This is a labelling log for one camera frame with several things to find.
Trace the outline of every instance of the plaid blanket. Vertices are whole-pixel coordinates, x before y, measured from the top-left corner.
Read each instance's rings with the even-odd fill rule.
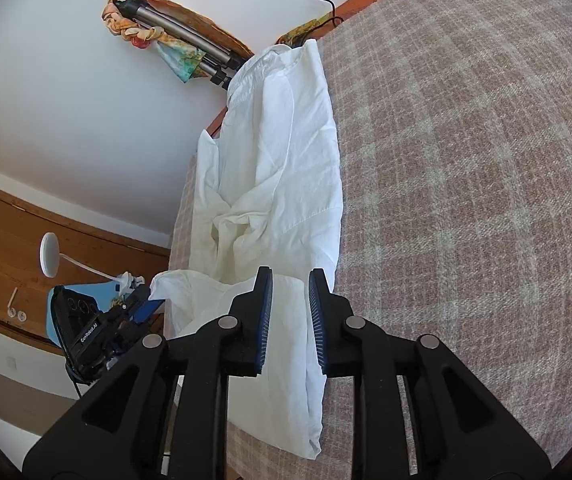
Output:
[[[380,0],[320,41],[344,193],[336,293],[439,336],[546,450],[572,445],[572,0]],[[191,186],[172,266],[187,264]],[[349,478],[352,382],[307,461],[229,424],[246,480]]]

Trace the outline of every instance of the silver screw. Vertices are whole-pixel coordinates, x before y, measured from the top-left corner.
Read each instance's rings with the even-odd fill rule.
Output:
[[[218,324],[221,328],[235,328],[237,326],[237,318],[235,316],[224,316],[219,319]]]
[[[346,325],[351,328],[360,329],[366,326],[366,320],[361,316],[350,316],[346,318]]]
[[[429,349],[434,349],[437,348],[437,346],[440,345],[440,340],[437,339],[434,335],[432,334],[425,334],[422,335],[419,338],[419,342],[421,343],[421,346],[423,346],[424,348],[429,348]]]
[[[159,334],[148,334],[142,339],[141,343],[146,348],[157,348],[162,343],[162,337]]]

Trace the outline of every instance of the white garment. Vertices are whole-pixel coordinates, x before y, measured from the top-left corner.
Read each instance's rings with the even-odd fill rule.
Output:
[[[320,451],[325,385],[307,279],[321,267],[333,289],[342,208],[317,43],[272,46],[231,81],[219,139],[205,131],[199,139],[191,270],[164,272],[151,283],[152,297],[171,300],[168,332],[179,336],[226,314],[235,295],[253,288],[258,267],[272,268],[264,369],[257,378],[231,378],[228,418],[304,458]]]

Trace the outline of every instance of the bed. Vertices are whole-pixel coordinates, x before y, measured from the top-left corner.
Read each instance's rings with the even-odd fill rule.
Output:
[[[572,446],[572,0],[378,0],[319,41],[344,214],[336,294],[441,338],[557,463]],[[187,268],[194,160],[171,269]],[[246,480],[348,478],[352,382],[322,453],[229,424]]]

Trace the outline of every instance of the white curved stem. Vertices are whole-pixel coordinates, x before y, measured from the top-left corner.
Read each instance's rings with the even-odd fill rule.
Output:
[[[96,269],[93,269],[92,267],[88,267],[87,265],[84,265],[81,262],[78,262],[77,260],[71,258],[70,256],[67,256],[67,254],[59,253],[59,256],[61,256],[65,260],[68,260],[70,263],[81,267],[82,269],[89,270],[90,272],[94,272],[95,274],[99,274],[100,276],[103,276],[104,278],[108,278],[109,280],[113,280],[114,282],[119,281],[118,278],[115,278],[114,276],[111,276],[109,274],[105,274],[104,272],[101,272],[101,270],[96,270]]]

